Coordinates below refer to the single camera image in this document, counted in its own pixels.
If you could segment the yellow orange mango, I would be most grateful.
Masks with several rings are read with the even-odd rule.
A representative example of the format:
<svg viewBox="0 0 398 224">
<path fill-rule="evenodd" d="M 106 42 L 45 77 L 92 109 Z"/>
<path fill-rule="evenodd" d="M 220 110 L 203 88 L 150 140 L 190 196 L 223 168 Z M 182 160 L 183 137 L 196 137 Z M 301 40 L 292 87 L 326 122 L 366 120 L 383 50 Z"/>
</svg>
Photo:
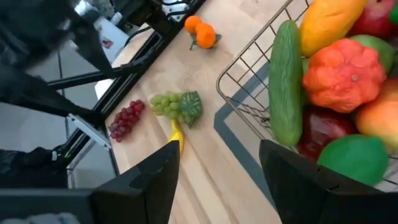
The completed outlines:
<svg viewBox="0 0 398 224">
<path fill-rule="evenodd" d="M 301 52 L 311 57 L 342 39 L 362 14 L 368 0 L 313 0 L 299 27 Z"/>
</svg>

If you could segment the beige mat with grey border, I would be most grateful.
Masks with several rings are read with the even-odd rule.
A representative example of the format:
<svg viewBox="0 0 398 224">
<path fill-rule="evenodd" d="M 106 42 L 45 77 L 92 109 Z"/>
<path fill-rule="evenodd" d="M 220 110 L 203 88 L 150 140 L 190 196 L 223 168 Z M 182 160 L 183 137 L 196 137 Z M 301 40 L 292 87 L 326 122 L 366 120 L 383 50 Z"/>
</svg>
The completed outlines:
<svg viewBox="0 0 398 224">
<path fill-rule="evenodd" d="M 220 95 L 226 100 L 226 103 L 215 114 L 214 128 L 220 135 L 222 140 L 227 144 L 230 151 L 238 159 L 239 163 L 244 167 L 245 171 L 250 175 L 254 183 L 259 187 L 266 199 L 270 201 L 271 205 L 277 209 L 274 199 L 269 190 L 267 180 L 260 162 L 261 140 L 275 140 L 272 133 L 267 129 L 266 111 L 265 107 L 256 102 L 258 98 L 265 97 L 266 84 L 265 81 L 269 76 L 269 63 L 264 63 L 259 68 L 254 76 L 251 77 L 244 85 L 240 86 L 238 83 L 238 91 L 231 97 L 225 96 L 220 89 L 220 83 L 224 78 L 229 78 L 234 81 L 229 75 L 228 71 L 222 73 L 217 80 L 216 87 Z M 251 93 L 259 90 L 260 96 L 253 97 Z M 260 110 L 253 108 L 245 103 L 255 103 L 260 106 Z M 288 159 L 297 160 L 302 157 L 298 154 L 294 147 L 283 147 L 278 143 L 267 144 L 271 149 L 282 150 L 284 155 L 288 155 Z M 398 159 L 390 157 L 390 165 L 387 170 L 388 178 L 393 175 L 398 175 Z M 314 193 L 306 194 L 300 199 L 293 198 L 292 200 L 284 200 L 282 207 L 291 206 L 297 209 L 316 208 L 316 206 L 323 207 L 323 202 L 316 202 Z M 388 196 L 387 198 L 370 196 Z M 398 210 L 398 191 L 385 192 L 381 195 L 368 195 L 362 197 L 365 202 L 375 202 L 376 208 L 393 208 Z"/>
</svg>

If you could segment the red grape bunch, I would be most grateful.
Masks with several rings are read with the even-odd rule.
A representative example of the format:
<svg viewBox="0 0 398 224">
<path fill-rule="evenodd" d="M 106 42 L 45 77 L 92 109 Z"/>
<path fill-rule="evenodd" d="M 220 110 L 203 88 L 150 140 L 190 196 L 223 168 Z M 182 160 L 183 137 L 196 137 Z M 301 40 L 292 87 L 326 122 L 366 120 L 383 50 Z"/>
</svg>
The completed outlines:
<svg viewBox="0 0 398 224">
<path fill-rule="evenodd" d="M 117 142 L 122 142 L 128 137 L 133 127 L 140 120 L 141 114 L 145 109 L 145 104 L 141 100 L 131 101 L 128 107 L 124 107 L 116 114 L 113 122 L 108 126 L 110 138 Z"/>
</svg>

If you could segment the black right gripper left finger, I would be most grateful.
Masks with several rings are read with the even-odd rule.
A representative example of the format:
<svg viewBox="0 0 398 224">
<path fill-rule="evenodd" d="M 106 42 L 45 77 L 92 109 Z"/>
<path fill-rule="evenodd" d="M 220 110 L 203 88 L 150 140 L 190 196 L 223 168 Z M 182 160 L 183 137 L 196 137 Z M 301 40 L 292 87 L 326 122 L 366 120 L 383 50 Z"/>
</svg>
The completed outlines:
<svg viewBox="0 0 398 224">
<path fill-rule="evenodd" d="M 0 149 L 0 224 L 167 224 L 180 165 L 178 141 L 86 189 L 69 189 L 57 149 Z"/>
</svg>

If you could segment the orange persimmon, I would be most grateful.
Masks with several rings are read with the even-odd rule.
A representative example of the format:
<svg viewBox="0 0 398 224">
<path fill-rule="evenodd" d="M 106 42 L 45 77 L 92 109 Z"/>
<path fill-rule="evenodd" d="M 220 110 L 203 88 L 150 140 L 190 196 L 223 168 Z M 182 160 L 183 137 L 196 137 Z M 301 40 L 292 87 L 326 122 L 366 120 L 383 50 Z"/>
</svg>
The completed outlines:
<svg viewBox="0 0 398 224">
<path fill-rule="evenodd" d="M 386 78 L 377 50 L 341 39 L 310 57 L 302 84 L 312 104 L 350 113 L 374 100 Z"/>
</svg>

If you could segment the silver metal bracket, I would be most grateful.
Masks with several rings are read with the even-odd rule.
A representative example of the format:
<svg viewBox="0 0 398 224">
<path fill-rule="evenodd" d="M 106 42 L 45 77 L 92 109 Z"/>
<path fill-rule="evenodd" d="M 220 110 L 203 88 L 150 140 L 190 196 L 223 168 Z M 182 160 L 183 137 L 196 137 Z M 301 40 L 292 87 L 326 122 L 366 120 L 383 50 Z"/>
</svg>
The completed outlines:
<svg viewBox="0 0 398 224">
<path fill-rule="evenodd" d="M 83 118 L 70 113 L 67 116 L 67 120 L 71 121 L 80 131 L 83 131 L 97 144 L 103 146 L 108 151 L 111 149 L 109 139 L 103 133 L 94 128 L 93 125 L 85 121 Z"/>
</svg>

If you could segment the red yellow peach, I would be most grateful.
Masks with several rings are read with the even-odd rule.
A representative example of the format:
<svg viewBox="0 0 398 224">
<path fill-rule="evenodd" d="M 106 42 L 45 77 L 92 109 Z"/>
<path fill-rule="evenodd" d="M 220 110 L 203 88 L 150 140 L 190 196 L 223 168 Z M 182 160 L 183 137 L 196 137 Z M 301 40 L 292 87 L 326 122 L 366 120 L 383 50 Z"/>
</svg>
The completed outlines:
<svg viewBox="0 0 398 224">
<path fill-rule="evenodd" d="M 361 134 L 379 137 L 398 152 L 398 78 L 387 79 L 377 98 L 359 108 L 356 126 Z"/>
</svg>

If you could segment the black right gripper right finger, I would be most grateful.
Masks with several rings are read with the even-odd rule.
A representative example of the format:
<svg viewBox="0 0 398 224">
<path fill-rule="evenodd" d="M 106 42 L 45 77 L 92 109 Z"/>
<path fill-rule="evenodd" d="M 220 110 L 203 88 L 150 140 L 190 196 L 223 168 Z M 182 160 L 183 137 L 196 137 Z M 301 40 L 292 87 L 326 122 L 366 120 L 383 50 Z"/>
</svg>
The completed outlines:
<svg viewBox="0 0 398 224">
<path fill-rule="evenodd" d="M 398 192 L 362 184 L 266 139 L 259 159 L 283 224 L 398 224 Z"/>
</svg>

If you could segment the yellow banana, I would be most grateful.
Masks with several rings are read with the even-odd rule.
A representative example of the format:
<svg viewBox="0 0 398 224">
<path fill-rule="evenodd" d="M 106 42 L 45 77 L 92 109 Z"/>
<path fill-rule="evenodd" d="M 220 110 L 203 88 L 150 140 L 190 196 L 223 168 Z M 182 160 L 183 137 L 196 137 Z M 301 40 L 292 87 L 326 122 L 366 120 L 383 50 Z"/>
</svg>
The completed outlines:
<svg viewBox="0 0 398 224">
<path fill-rule="evenodd" d="M 175 119 L 171 120 L 171 127 L 172 127 L 172 133 L 171 133 L 171 136 L 169 137 L 169 142 L 178 141 L 179 142 L 179 151 L 180 151 L 180 153 L 182 153 L 184 138 L 183 138 L 182 130 L 180 129 L 180 126 L 178 125 L 178 121 Z"/>
</svg>

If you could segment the red apple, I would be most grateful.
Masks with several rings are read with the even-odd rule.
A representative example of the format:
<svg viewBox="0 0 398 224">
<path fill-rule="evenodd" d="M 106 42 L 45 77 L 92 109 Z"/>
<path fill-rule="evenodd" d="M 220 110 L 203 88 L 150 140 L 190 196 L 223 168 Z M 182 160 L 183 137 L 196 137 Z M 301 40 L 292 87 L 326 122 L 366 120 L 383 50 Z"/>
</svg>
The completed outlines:
<svg viewBox="0 0 398 224">
<path fill-rule="evenodd" d="M 391 22 L 389 17 L 396 3 L 396 0 L 368 0 L 362 14 L 347 36 L 366 34 L 383 40 L 396 37 L 398 24 Z"/>
</svg>

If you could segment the green grape bunch with leaf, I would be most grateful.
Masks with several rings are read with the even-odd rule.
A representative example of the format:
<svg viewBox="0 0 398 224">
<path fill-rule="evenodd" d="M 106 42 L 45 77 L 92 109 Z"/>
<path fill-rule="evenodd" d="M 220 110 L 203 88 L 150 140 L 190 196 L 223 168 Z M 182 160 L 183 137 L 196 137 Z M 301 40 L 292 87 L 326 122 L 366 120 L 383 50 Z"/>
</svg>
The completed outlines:
<svg viewBox="0 0 398 224">
<path fill-rule="evenodd" d="M 166 92 L 150 99 L 152 111 L 191 128 L 203 114 L 203 105 L 197 91 Z"/>
</svg>

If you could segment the green apple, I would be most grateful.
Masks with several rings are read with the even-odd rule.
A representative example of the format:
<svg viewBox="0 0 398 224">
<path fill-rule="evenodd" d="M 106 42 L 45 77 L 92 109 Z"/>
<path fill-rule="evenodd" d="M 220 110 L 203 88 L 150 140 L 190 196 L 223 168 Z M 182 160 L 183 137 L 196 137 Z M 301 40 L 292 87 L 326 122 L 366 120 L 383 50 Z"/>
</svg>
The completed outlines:
<svg viewBox="0 0 398 224">
<path fill-rule="evenodd" d="M 396 51 L 391 44 L 371 35 L 354 35 L 350 37 L 350 39 L 360 42 L 361 45 L 365 47 L 377 50 L 379 53 L 380 64 L 384 67 L 386 73 L 391 71 L 396 54 Z"/>
</svg>

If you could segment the green cucumber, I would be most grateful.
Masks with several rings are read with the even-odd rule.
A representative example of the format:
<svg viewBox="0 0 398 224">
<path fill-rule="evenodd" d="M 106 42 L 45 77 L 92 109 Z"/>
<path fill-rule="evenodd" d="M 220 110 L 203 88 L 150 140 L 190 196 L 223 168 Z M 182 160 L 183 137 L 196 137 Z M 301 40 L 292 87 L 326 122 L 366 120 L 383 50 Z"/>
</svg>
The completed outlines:
<svg viewBox="0 0 398 224">
<path fill-rule="evenodd" d="M 303 131 L 303 67 L 300 32 L 292 20 L 281 23 L 271 52 L 269 71 L 269 116 L 276 140 L 295 146 Z"/>
</svg>

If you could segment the orange tangerine cluster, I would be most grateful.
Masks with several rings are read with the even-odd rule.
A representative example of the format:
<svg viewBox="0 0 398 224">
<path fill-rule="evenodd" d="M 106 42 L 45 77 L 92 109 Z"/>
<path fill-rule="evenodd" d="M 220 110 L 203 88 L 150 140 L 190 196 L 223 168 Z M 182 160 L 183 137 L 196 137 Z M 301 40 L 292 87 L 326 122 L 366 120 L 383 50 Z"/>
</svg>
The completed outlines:
<svg viewBox="0 0 398 224">
<path fill-rule="evenodd" d="M 213 26 L 203 22 L 198 16 L 189 16 L 184 22 L 184 29 L 190 34 L 192 43 L 201 49 L 211 49 L 221 39 L 222 35 L 216 33 Z"/>
</svg>

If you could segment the dark red glossy fruit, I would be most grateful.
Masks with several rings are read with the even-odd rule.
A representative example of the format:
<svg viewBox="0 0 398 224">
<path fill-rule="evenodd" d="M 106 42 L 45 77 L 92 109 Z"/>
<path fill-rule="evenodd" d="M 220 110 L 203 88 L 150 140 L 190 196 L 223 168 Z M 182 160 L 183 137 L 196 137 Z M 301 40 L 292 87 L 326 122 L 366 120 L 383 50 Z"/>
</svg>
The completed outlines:
<svg viewBox="0 0 398 224">
<path fill-rule="evenodd" d="M 350 115 L 328 108 L 307 106 L 303 114 L 302 136 L 296 148 L 302 156 L 316 162 L 330 142 L 356 133 L 358 130 Z"/>
</svg>

